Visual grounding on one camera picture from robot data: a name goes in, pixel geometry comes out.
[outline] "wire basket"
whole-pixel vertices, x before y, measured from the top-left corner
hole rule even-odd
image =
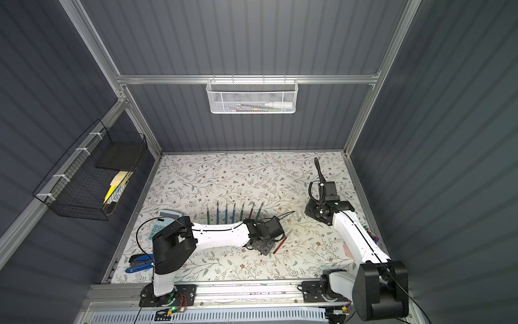
[[[210,112],[214,114],[293,114],[297,80],[285,83],[207,82]]]
[[[127,162],[129,168],[124,170],[127,173],[111,188],[120,170],[99,167],[98,162],[120,145],[130,147],[134,155]],[[63,173],[52,175],[50,186],[44,186],[42,181],[33,196],[58,216],[108,220],[146,149],[143,134],[103,128],[85,147],[76,149],[79,154]]]

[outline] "white zip tie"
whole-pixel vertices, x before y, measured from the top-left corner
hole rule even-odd
[[[102,137],[101,133],[89,133],[89,134],[99,135],[99,137],[100,137],[101,139],[103,139],[103,137]]]
[[[56,200],[56,198],[54,198],[52,193],[37,193],[36,196],[45,196],[45,197],[50,197],[50,199],[52,199],[52,201]]]
[[[66,174],[55,174],[55,175],[53,175],[53,177],[62,177],[67,182],[70,182],[70,179],[66,176]]]
[[[77,150],[85,151],[88,155],[90,155],[90,152],[88,152],[88,148],[86,147],[76,148],[76,151]]]

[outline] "vent grille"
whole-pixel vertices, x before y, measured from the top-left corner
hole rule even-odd
[[[265,307],[265,308],[228,308],[228,309],[189,309],[185,313],[173,314],[169,321],[154,321],[153,311],[142,311],[136,324],[147,323],[222,323],[256,322],[277,323],[319,323],[327,320],[325,310],[317,307]],[[92,323],[95,324],[132,324],[138,311],[96,312]]]

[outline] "calculator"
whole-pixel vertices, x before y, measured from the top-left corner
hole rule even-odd
[[[163,228],[174,222],[174,220],[171,217],[174,217],[175,219],[182,217],[183,215],[175,210],[170,209],[161,209],[159,211],[159,216],[163,218],[157,218],[155,219],[155,223],[153,223],[153,227],[151,228],[151,231],[148,235],[148,241],[153,240],[153,236],[161,231]]]

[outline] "white mesh basket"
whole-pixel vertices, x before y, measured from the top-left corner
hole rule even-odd
[[[296,80],[284,83],[207,82],[210,111],[214,114],[292,114],[297,92]]]

